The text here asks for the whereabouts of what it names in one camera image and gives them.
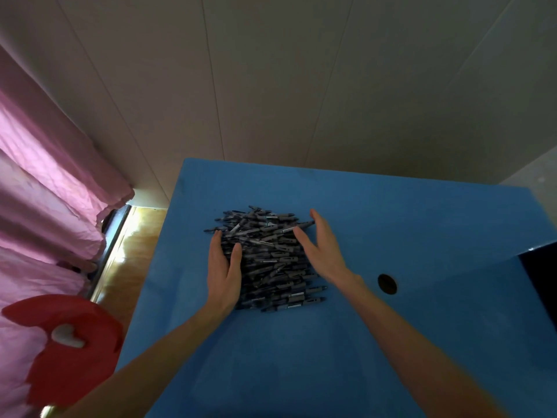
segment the pink curtain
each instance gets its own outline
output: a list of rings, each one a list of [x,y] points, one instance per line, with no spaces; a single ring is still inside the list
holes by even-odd
[[[134,195],[43,90],[0,47],[0,308],[86,280],[56,266],[95,269],[101,221]],[[46,337],[0,317],[0,416],[21,417],[23,383]]]

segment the round hole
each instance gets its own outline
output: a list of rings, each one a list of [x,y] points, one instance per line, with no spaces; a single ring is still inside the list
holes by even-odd
[[[377,283],[387,295],[394,295],[397,292],[397,282],[388,274],[380,274],[377,277]]]

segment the pile of pens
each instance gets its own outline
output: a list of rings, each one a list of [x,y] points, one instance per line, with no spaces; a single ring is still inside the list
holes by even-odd
[[[273,312],[323,302],[310,297],[326,286],[311,287],[317,277],[303,248],[293,234],[294,227],[305,229],[315,221],[298,223],[293,213],[274,214],[249,206],[250,211],[224,211],[216,218],[221,226],[205,232],[222,231],[222,250],[228,260],[236,242],[242,244],[242,289],[236,309]]]

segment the blue tabletop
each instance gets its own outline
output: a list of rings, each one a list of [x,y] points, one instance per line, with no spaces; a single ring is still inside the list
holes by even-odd
[[[302,221],[317,209],[347,265],[514,416],[555,416],[557,334],[516,255],[557,233],[523,188],[187,159],[119,367],[203,305],[203,229],[248,204]],[[396,295],[380,291],[381,273]],[[307,308],[234,311],[150,416],[420,416],[350,305],[323,294]]]

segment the hand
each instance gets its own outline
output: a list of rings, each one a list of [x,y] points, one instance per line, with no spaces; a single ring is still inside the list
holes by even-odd
[[[207,297],[207,306],[216,308],[219,312],[228,315],[240,297],[242,246],[240,244],[234,245],[230,265],[228,265],[228,260],[222,253],[220,246],[221,237],[222,232],[220,230],[216,231],[209,247],[209,272],[207,274],[209,296]]]
[[[356,276],[346,268],[337,238],[333,234],[327,220],[313,209],[310,210],[310,216],[315,220],[317,228],[317,245],[314,245],[306,233],[299,227],[294,228],[294,235],[303,246],[303,250],[315,271],[335,285],[345,280],[359,278],[359,276]]]

